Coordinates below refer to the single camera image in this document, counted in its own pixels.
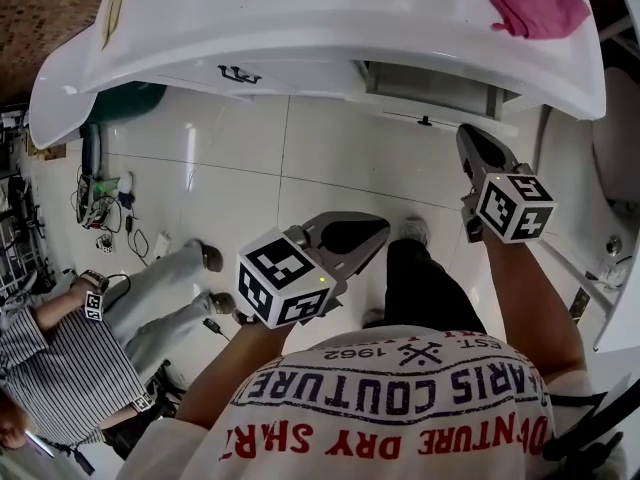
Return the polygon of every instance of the gray jeans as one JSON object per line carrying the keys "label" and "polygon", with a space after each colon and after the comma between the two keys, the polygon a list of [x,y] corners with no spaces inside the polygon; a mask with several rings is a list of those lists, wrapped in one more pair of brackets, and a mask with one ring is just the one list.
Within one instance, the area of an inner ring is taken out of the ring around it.
{"label": "gray jeans", "polygon": [[[202,268],[200,244],[197,241],[187,242],[178,252],[156,260],[132,275],[130,290],[105,313],[105,322],[143,383],[149,381],[187,334],[210,316],[212,306],[205,292],[174,313],[148,321],[157,310],[156,305],[150,303],[149,295],[157,287],[184,281]],[[126,288],[127,282],[124,281],[107,290],[105,307],[109,307]]]}

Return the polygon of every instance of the black pants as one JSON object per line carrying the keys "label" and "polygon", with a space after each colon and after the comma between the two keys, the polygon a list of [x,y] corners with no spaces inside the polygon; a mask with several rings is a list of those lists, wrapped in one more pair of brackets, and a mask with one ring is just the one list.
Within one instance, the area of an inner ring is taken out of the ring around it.
{"label": "black pants", "polygon": [[464,290],[411,239],[389,245],[384,321],[371,327],[380,325],[486,333]]}

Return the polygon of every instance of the towel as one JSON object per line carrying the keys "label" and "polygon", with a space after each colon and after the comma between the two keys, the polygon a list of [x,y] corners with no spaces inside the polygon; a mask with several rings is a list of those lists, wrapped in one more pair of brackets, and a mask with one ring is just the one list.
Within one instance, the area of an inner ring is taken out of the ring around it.
{"label": "towel", "polygon": [[491,3],[504,20],[492,28],[527,39],[563,39],[591,15],[583,0],[491,0]]}

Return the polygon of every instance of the striped shirt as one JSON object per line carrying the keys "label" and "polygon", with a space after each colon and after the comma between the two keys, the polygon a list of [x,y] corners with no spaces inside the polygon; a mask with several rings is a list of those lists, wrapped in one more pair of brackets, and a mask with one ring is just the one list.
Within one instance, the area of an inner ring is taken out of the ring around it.
{"label": "striped shirt", "polygon": [[98,425],[146,395],[104,322],[74,311],[44,336],[25,307],[3,311],[2,324],[0,385],[48,441],[103,441]]}

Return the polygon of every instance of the white t-shirt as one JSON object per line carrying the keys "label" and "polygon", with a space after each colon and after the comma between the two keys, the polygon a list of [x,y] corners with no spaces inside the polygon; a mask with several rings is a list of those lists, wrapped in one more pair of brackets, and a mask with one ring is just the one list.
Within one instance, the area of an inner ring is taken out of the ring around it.
{"label": "white t-shirt", "polygon": [[[544,478],[558,464],[542,445],[588,410],[554,408],[549,393],[593,391],[586,372],[545,385],[484,334],[370,329],[260,368],[210,432],[153,423],[118,478]],[[598,473],[623,478],[622,451]]]}

